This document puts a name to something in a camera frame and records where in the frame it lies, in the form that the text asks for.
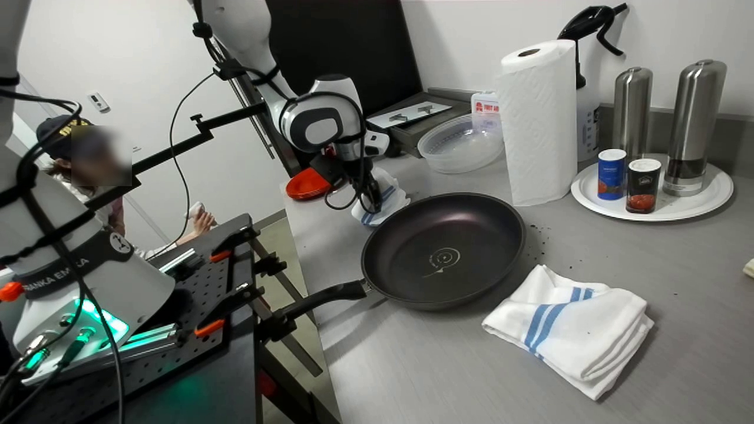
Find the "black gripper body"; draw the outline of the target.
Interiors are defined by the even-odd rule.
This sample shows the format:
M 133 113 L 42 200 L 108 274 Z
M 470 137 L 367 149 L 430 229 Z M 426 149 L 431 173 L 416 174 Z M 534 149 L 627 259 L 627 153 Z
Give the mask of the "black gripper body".
M 379 207 L 384 203 L 377 180 L 373 177 L 371 157 L 332 157 L 336 183 L 350 183 L 354 189 L 354 198 L 366 207 Z

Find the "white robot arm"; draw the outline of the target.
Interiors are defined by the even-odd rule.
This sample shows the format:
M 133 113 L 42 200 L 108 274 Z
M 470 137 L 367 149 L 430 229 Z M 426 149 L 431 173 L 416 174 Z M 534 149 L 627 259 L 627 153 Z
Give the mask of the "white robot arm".
M 384 196 L 373 161 L 366 153 L 366 117 L 351 77 L 317 77 L 297 94 L 270 47 L 272 12 L 266 0 L 188 0 L 195 34 L 218 42 L 235 74 L 248 76 L 264 98 L 274 131 L 296 150 L 311 153 L 311 162 L 291 177 L 293 200 L 317 200 L 340 183 L 356 190 L 367 210 L 379 210 Z

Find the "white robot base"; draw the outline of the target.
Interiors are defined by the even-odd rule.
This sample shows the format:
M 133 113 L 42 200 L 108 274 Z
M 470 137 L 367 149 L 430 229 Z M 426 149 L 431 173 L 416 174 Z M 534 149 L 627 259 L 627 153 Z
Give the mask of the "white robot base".
M 82 352 L 71 366 L 124 347 L 171 299 L 175 280 L 100 216 L 134 186 L 124 166 L 115 181 L 87 203 L 14 149 L 3 150 L 0 174 L 3 274 L 23 293 L 12 345 L 32 361 L 26 379 L 41 382 L 76 342 Z

